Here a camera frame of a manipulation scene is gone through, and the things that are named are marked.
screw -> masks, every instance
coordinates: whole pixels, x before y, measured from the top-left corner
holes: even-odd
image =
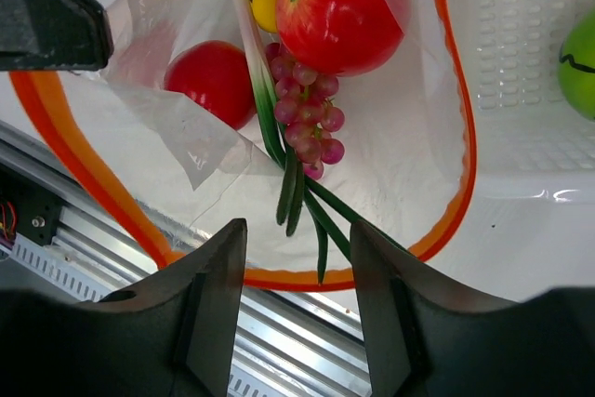
[[[33,218],[31,224],[34,228],[43,228],[46,226],[46,220],[41,216],[37,216],[36,218]]]

red tomato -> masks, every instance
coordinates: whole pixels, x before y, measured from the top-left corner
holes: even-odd
[[[181,53],[167,68],[164,89],[186,95],[235,130],[256,113],[245,54],[222,41]]]
[[[409,0],[398,2],[398,17],[408,20]],[[374,70],[403,40],[385,0],[277,0],[276,19],[296,59],[328,74]]]

apple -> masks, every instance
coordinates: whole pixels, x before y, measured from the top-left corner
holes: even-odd
[[[408,20],[410,0],[395,0]],[[277,0],[281,41],[300,62],[321,73],[355,75],[384,64],[403,40],[385,0]]]
[[[558,80],[569,104],[589,120],[595,120],[595,9],[562,44]]]
[[[167,67],[164,89],[183,93],[239,130],[256,114],[245,53],[223,41],[193,46]]]

wire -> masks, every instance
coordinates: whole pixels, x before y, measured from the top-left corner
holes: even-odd
[[[10,208],[10,214],[12,215],[12,223],[10,224],[10,233],[14,234],[17,229],[17,211],[12,202],[7,201],[7,205]]]
[[[2,232],[4,233],[5,239],[10,242],[7,233],[7,209],[4,208],[4,204],[0,204],[0,208],[2,208]]]

green apple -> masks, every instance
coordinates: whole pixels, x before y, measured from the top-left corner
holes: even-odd
[[[562,44],[558,80],[570,105],[595,120],[595,10],[575,26]]]

